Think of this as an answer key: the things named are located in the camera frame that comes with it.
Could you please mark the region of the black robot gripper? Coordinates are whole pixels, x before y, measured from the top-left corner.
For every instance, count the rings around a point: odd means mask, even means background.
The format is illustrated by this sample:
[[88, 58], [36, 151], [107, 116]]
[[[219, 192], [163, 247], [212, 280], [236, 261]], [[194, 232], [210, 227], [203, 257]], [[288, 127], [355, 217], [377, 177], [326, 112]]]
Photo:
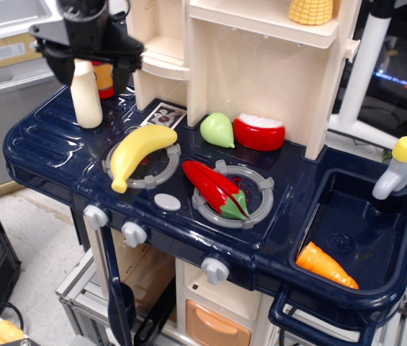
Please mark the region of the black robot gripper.
[[57, 1], [60, 19], [30, 26], [35, 50], [41, 53], [57, 80], [71, 86], [75, 60], [112, 65], [115, 93], [128, 85], [131, 71], [142, 67], [144, 46], [129, 36], [127, 9], [112, 14], [108, 1]]

